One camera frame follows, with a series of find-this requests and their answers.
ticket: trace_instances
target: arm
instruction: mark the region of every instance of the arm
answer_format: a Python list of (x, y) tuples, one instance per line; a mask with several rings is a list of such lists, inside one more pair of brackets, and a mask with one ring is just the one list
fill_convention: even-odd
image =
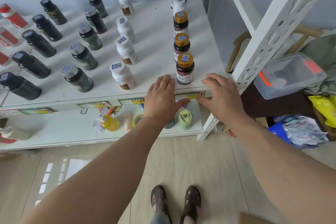
[(46, 196), (21, 224), (117, 223), (138, 188), (149, 151), (175, 113), (175, 79), (149, 88), (144, 118), (126, 135)]
[(198, 98), (241, 140), (272, 203), (293, 223), (334, 223), (336, 171), (297, 150), (246, 115), (236, 85), (208, 74), (212, 100)]

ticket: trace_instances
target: sandal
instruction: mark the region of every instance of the sandal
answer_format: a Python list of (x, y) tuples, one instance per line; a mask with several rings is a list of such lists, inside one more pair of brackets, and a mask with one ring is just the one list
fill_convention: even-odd
[(155, 213), (164, 213), (168, 216), (170, 224), (172, 224), (168, 211), (167, 195), (165, 189), (161, 185), (156, 185), (153, 188), (150, 194), (150, 203), (152, 204), (152, 207), (156, 204)]
[(191, 185), (189, 186), (189, 188), (187, 188), (187, 192), (185, 193), (184, 210), (180, 220), (180, 224), (183, 224), (184, 218), (186, 216), (191, 217), (196, 223), (198, 217), (196, 206), (201, 208), (201, 194), (195, 186)]

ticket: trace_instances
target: hand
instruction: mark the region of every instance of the hand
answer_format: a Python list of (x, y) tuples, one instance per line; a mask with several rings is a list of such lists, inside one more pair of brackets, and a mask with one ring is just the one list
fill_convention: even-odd
[(176, 112), (190, 102), (187, 98), (175, 102), (174, 88), (175, 79), (169, 74), (157, 78), (145, 98), (144, 117), (152, 117), (163, 126), (173, 120)]
[(247, 116), (235, 83), (218, 74), (207, 74), (202, 80), (212, 90), (212, 99), (198, 97), (196, 100), (206, 106), (225, 125), (240, 121)]

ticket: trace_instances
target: left hand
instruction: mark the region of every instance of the left hand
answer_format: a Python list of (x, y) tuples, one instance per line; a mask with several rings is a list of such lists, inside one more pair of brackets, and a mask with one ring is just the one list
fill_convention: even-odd
[(173, 120), (176, 112), (190, 102), (187, 98), (175, 102), (174, 88), (175, 79), (169, 74), (157, 78), (145, 98), (144, 117), (152, 117), (162, 125)]

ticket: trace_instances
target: plastic storage box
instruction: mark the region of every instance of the plastic storage box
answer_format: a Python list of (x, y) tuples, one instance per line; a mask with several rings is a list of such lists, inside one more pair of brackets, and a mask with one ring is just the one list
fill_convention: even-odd
[(298, 52), (269, 61), (255, 78), (254, 85), (264, 99), (272, 99), (297, 92), (325, 78), (325, 72), (313, 60)]

